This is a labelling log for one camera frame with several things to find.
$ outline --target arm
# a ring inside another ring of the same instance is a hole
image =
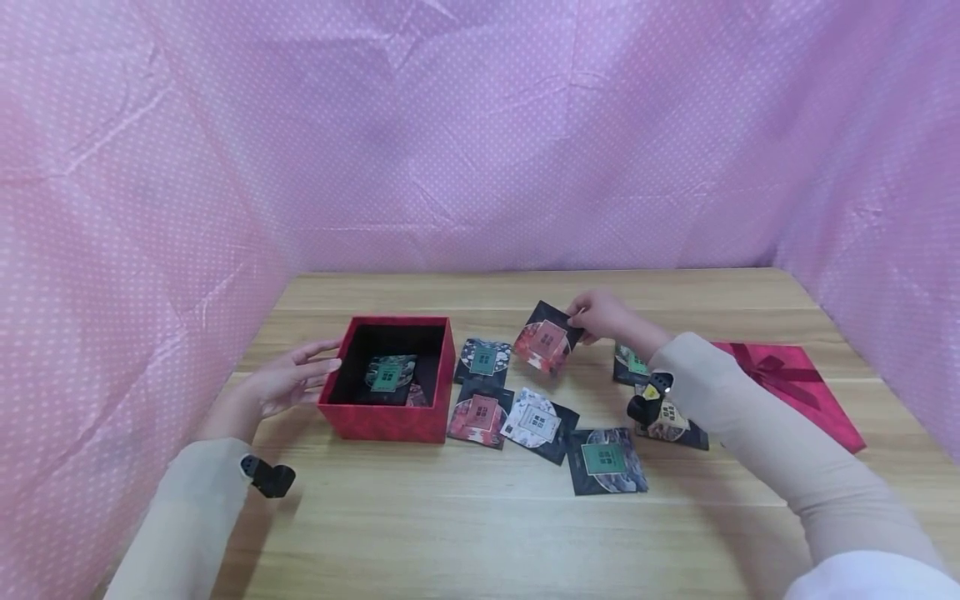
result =
[[[220,571],[250,480],[240,461],[259,423],[296,404],[313,403],[340,361],[311,359],[339,340],[299,348],[218,398],[160,480],[150,508],[105,600],[204,599]]]
[[[588,343],[614,338],[654,369],[675,375],[670,400],[760,481],[804,527],[815,564],[878,550],[944,571],[930,538],[889,487],[803,415],[757,385],[723,350],[693,333],[673,339],[604,290],[567,309]]]

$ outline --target square label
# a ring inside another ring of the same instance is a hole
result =
[[[537,327],[534,339],[530,342],[530,349],[543,358],[550,358],[564,343],[566,330],[557,324],[544,321]]]
[[[395,392],[400,380],[400,365],[380,364],[376,368],[376,379],[370,386],[372,392]]]
[[[648,383],[646,387],[643,388],[643,394],[641,395],[645,400],[659,400],[661,398],[660,390],[655,388],[652,383]]]
[[[604,475],[627,471],[620,444],[584,444],[580,446],[584,453],[584,465],[587,474]]]
[[[496,366],[496,348],[477,346],[473,349],[473,362],[470,372],[478,375],[493,375]]]
[[[467,427],[490,431],[493,427],[493,416],[496,414],[496,398],[474,395],[467,408]]]
[[[636,374],[639,374],[639,375],[650,374],[650,370],[647,369],[646,363],[644,363],[639,358],[636,358],[636,354],[634,354],[632,350],[630,350],[630,360],[627,361],[627,369],[630,372],[635,372]]]
[[[548,442],[553,442],[560,427],[560,418],[551,415],[536,406],[528,406],[520,418],[520,426]]]

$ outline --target pink backdrop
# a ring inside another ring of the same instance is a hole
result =
[[[5,598],[96,585],[302,271],[775,264],[960,458],[960,3],[178,4],[0,8]]]

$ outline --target black wrist strap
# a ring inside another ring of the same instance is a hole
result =
[[[282,498],[294,485],[297,473],[286,465],[271,467],[252,454],[240,459],[240,470],[251,478],[250,484],[268,498]]]

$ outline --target table surface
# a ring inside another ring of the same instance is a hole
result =
[[[674,332],[806,348],[867,441],[860,458],[960,571],[960,473],[782,271],[300,276],[229,385],[354,314],[449,315],[458,346],[512,342],[537,300],[564,308],[597,285]],[[609,341],[577,347],[551,397],[581,427],[629,425],[611,369]],[[542,389],[528,375],[511,366],[507,387]],[[799,521],[719,446],[638,440],[648,493],[576,497],[566,462],[512,442],[347,442],[311,407],[264,422],[255,444],[297,482],[280,500],[251,493],[214,598],[779,598],[809,569]]]

